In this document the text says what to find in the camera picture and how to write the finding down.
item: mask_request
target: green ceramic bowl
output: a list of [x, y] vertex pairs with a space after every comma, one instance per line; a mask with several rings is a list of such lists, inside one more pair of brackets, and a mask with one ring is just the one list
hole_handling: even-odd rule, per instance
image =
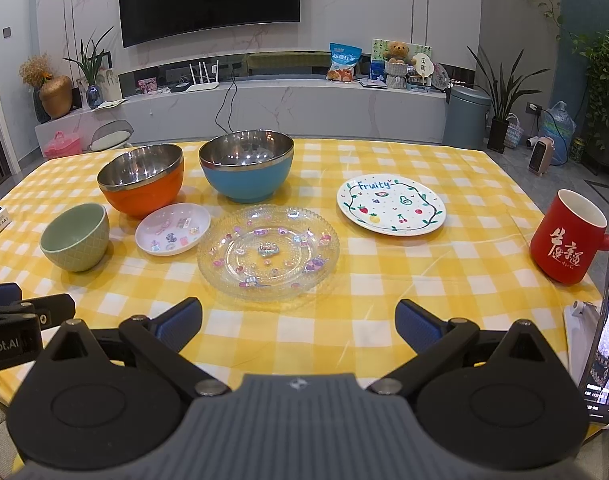
[[56, 266], [71, 272], [91, 269], [108, 245], [108, 216], [100, 204], [81, 204], [53, 220], [42, 233], [40, 249]]

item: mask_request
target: orange bowl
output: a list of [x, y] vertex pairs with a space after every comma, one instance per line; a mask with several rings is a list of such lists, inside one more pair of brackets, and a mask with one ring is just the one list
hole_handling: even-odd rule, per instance
[[182, 149], [158, 144], [123, 153], [109, 162], [98, 173], [98, 186], [115, 209], [144, 218], [173, 202], [183, 178]]

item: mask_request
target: gold vase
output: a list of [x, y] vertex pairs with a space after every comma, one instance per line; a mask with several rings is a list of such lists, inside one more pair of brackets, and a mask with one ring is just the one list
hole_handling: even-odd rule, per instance
[[71, 79], [59, 75], [45, 81], [40, 89], [40, 100], [44, 110], [52, 119], [68, 114], [73, 101]]

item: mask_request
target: red mug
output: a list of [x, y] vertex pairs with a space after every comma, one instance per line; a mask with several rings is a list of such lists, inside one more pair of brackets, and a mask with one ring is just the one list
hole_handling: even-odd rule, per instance
[[531, 239], [531, 256], [554, 280], [582, 280], [597, 251], [609, 250], [606, 217], [588, 198], [560, 189]]

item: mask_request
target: plant pot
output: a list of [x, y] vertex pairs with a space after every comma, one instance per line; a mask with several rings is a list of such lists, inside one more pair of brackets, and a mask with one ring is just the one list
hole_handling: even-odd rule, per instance
[[497, 118], [491, 120], [491, 131], [487, 148], [494, 152], [504, 153], [504, 140], [507, 137], [508, 121], [500, 121]]
[[33, 108], [36, 111], [36, 118], [40, 124], [47, 123], [51, 120], [51, 117], [42, 105], [42, 101], [40, 100], [40, 90], [37, 88], [33, 89]]
[[91, 110], [94, 110], [104, 102], [102, 98], [102, 90], [98, 85], [89, 85], [87, 88], [87, 104]]
[[45, 81], [40, 89], [40, 100], [44, 110], [52, 119], [68, 114], [73, 101], [71, 79], [68, 76], [59, 75]]

